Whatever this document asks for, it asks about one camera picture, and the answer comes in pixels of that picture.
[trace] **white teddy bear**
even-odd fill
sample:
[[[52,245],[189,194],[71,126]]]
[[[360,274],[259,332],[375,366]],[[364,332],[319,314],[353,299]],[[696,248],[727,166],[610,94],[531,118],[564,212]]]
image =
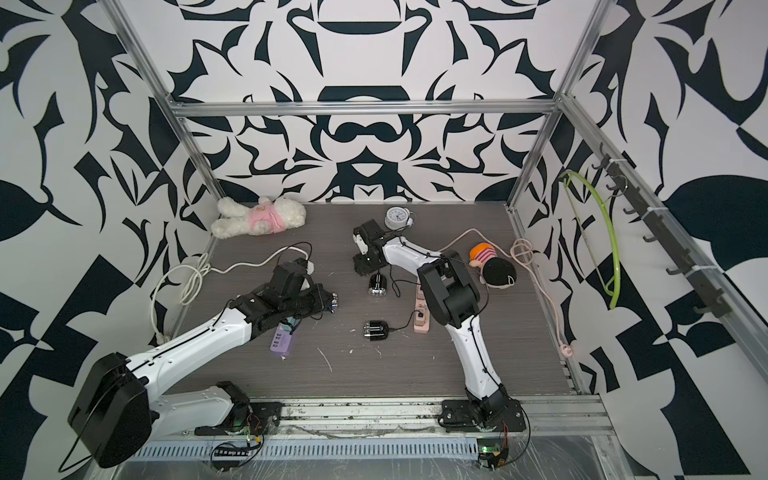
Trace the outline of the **white teddy bear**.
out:
[[[219,200],[219,212],[227,218],[220,218],[211,225],[216,238],[236,235],[264,235],[284,232],[289,228],[301,227],[306,221],[306,208],[299,202],[278,197],[274,203],[269,198],[259,197],[259,204],[253,208],[240,205],[229,197]]]

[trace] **white power cable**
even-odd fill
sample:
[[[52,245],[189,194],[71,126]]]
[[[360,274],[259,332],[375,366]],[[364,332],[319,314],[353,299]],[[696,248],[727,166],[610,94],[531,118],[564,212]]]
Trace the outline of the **white power cable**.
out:
[[[509,253],[505,252],[503,248],[501,248],[499,245],[496,245],[495,243],[488,240],[488,238],[483,235],[480,230],[476,228],[470,228],[469,230],[465,231],[458,237],[456,237],[451,243],[444,246],[439,252],[442,252],[443,250],[447,250],[451,247],[454,243],[458,242],[464,235],[470,232],[475,232],[478,234],[483,240],[490,243],[496,250],[499,252],[502,252],[507,258],[513,259],[515,262],[519,263],[520,266],[525,268],[530,274],[531,278],[533,279],[534,283],[536,284],[536,288],[541,292],[542,295],[549,301],[550,306],[552,307],[552,313],[554,314],[554,329],[555,333],[558,339],[558,346],[560,347],[560,352],[563,354],[564,357],[569,358],[573,356],[574,352],[570,345],[568,345],[563,340],[563,335],[560,331],[560,315],[558,314],[558,307],[554,304],[554,300],[547,294],[546,290],[544,290],[544,287],[541,286],[541,284],[538,282],[538,278],[533,273],[533,269],[530,267],[531,263],[533,263],[533,245],[529,240],[526,240],[525,238],[518,238],[515,240],[515,242],[512,244],[512,247],[509,249]]]
[[[304,257],[309,260],[310,255],[305,252],[304,250],[301,250],[298,247],[282,247],[279,248],[275,253],[270,255],[266,260],[264,260],[262,263],[248,263],[248,262],[238,262],[234,265],[231,265],[229,268],[225,270],[219,270],[217,268],[213,268],[210,263],[208,263],[208,253],[203,253],[200,255],[200,259],[197,261],[197,266],[191,266],[187,265],[185,263],[182,263],[180,265],[176,265],[174,268],[168,270],[163,276],[160,277],[160,279],[157,281],[157,285],[155,285],[154,290],[152,291],[152,297],[150,299],[149,303],[149,320],[152,325],[152,329],[154,329],[154,338],[157,340],[158,345],[162,345],[163,343],[166,343],[170,340],[169,336],[164,335],[158,328],[157,328],[157,317],[155,316],[154,312],[154,303],[157,299],[157,292],[160,290],[160,287],[162,286],[165,279],[167,279],[175,270],[179,270],[182,268],[188,268],[192,270],[192,276],[190,276],[190,279],[187,280],[187,283],[184,284],[184,287],[181,289],[181,298],[179,300],[179,303],[181,305],[189,305],[192,303],[192,301],[197,297],[197,294],[200,293],[200,289],[203,288],[203,277],[206,276],[210,272],[216,272],[216,273],[229,273],[233,268],[236,266],[264,266],[267,263],[270,262],[276,255],[282,253],[285,250],[295,250],[297,252],[300,252],[304,255]]]

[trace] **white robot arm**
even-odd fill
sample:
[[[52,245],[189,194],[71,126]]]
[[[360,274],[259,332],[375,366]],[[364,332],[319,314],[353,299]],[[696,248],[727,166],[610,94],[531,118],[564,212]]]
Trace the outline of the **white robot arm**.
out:
[[[460,256],[419,247],[399,233],[385,232],[374,220],[357,227],[353,239],[360,249],[353,258],[359,275],[391,264],[419,278],[430,315],[448,330],[462,362],[473,419],[481,428],[496,426],[509,397],[488,357],[480,331],[480,295]]]
[[[231,382],[200,392],[163,394],[227,350],[281,323],[292,326],[289,318],[333,312],[336,294],[314,283],[307,267],[304,259],[282,263],[269,283],[230,300],[216,317],[184,335],[127,358],[112,353],[99,359],[68,417],[98,465],[115,466],[147,440],[171,433],[201,426],[237,430],[246,421],[250,400]]]

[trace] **patterned wallpaper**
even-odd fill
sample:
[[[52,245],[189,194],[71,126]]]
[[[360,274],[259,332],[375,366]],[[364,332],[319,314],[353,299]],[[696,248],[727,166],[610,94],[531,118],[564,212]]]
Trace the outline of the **patterned wallpaper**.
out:
[[[130,0],[186,101],[552,98],[594,0]]]
[[[507,200],[542,114],[192,118],[235,200]]]
[[[761,2],[620,0],[576,88],[603,132],[766,315],[768,35]],[[768,477],[768,386],[623,199],[608,202],[621,252],[621,297],[608,310],[564,188],[580,171],[612,184],[562,120],[518,212],[592,392],[601,394],[638,478]],[[604,278],[611,248],[600,211],[571,190]]]
[[[594,0],[124,7],[179,101],[471,100],[552,98]],[[507,200],[541,126],[540,114],[193,120],[238,201]]]
[[[618,3],[575,96],[767,318],[768,3]]]
[[[91,365],[147,348],[216,204],[94,0],[2,3],[0,118],[0,476],[62,478]]]

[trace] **plush doll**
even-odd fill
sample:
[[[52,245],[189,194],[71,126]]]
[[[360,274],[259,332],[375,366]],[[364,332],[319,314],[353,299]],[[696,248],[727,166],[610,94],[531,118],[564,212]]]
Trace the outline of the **plush doll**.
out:
[[[236,235],[265,235],[284,232],[289,228],[301,227],[306,220],[306,208],[299,202],[285,197],[278,197],[274,203],[269,198],[260,197],[259,204],[253,208],[240,205],[229,197],[219,200],[220,218],[211,225],[216,238],[229,238]]]
[[[490,243],[480,243],[469,251],[469,265],[480,267],[480,283],[487,283],[490,288],[509,288],[518,278],[515,266],[497,257]]]

